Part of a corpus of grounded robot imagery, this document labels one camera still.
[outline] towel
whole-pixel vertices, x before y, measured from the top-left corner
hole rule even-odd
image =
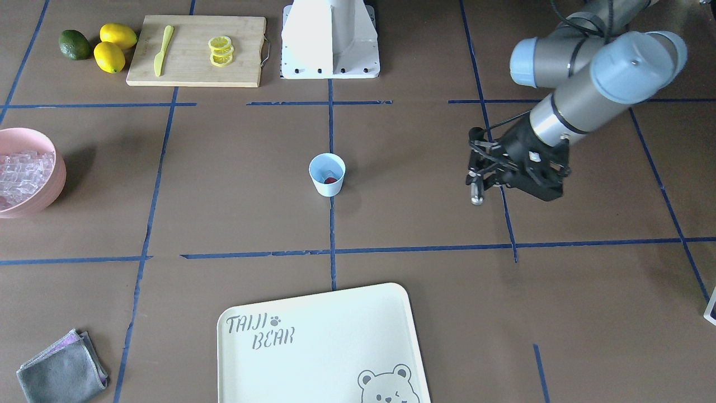
[[[28,403],[85,403],[107,388],[87,332],[72,329],[17,370]]]

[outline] bowl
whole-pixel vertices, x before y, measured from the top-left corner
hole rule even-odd
[[[52,141],[39,131],[29,128],[7,128],[0,130],[0,155],[31,150],[41,153],[54,153],[54,166],[44,185],[27,200],[5,210],[0,210],[0,218],[18,218],[37,213],[54,202],[62,192],[67,171],[64,160]]]

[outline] bowl of ice cubes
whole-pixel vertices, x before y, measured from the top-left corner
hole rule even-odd
[[[0,130],[0,218],[24,217],[54,202],[67,177],[46,135],[29,128]]]

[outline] bear face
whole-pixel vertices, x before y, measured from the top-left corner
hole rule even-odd
[[[403,364],[385,374],[363,371],[358,376],[358,385],[363,389],[361,403],[420,403],[410,384],[410,368]]]

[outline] robotic arm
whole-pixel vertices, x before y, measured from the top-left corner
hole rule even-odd
[[[569,147],[673,81],[687,56],[676,34],[627,32],[605,44],[655,2],[595,0],[547,38],[525,39],[516,46],[510,63],[513,80],[556,89],[517,116],[496,141],[487,139],[491,128],[470,130],[465,184],[473,204],[482,204],[485,191],[500,185],[546,202],[559,198],[570,174]]]

